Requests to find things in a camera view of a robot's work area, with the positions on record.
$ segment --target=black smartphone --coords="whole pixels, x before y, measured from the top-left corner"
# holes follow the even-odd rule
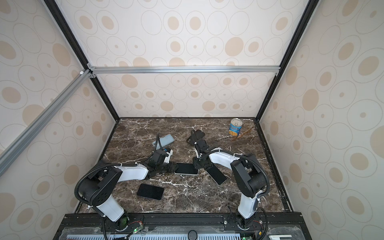
[[[140,197],[145,197],[149,199],[160,200],[163,196],[164,188],[156,187],[148,184],[142,183],[137,191],[137,195]]]
[[[199,174],[199,170],[196,169],[192,163],[184,163],[184,162],[177,162],[176,165],[178,166],[175,173],[182,174],[182,175],[197,175]]]
[[[227,179],[227,177],[216,167],[215,164],[212,164],[212,167],[206,169],[206,171],[218,185],[221,185]]]

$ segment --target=brown marble surface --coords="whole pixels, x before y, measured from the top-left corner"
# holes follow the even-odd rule
[[[252,128],[252,131],[238,140],[230,141],[228,134],[230,119],[121,119],[113,134],[113,138],[105,153],[110,162],[126,163],[147,158],[152,150],[152,142],[157,132],[160,136],[171,134],[175,141],[168,145],[173,150],[171,161],[192,163],[195,156],[194,148],[187,144],[190,130],[202,130],[204,139],[209,146],[221,147],[235,153],[252,152],[267,172],[271,191],[266,198],[262,197],[259,206],[267,212],[283,212],[278,190],[265,154],[260,143],[252,119],[243,119],[242,131]],[[200,169],[196,176],[166,174],[149,180],[131,180],[116,185],[112,195],[127,212],[229,212],[238,207],[241,192],[238,189],[232,171],[217,165],[226,175],[227,180],[222,185],[216,182],[208,173]],[[146,183],[164,188],[161,200],[138,197],[136,192],[140,184]],[[80,208],[80,213],[93,212],[86,206]]]

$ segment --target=tin can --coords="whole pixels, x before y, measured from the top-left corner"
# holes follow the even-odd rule
[[[231,124],[229,126],[229,134],[233,136],[237,136],[242,126],[243,126],[243,121],[241,121],[238,118],[232,118]]]

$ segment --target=wall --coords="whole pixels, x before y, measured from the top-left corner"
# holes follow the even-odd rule
[[[261,120],[314,240],[384,234],[383,9],[323,1]]]
[[[115,121],[88,79],[0,177],[0,239],[51,240]]]
[[[274,73],[100,74],[120,117],[254,117]]]
[[[0,153],[82,67],[37,0],[0,2]]]
[[[307,3],[57,2],[94,66],[279,65]]]

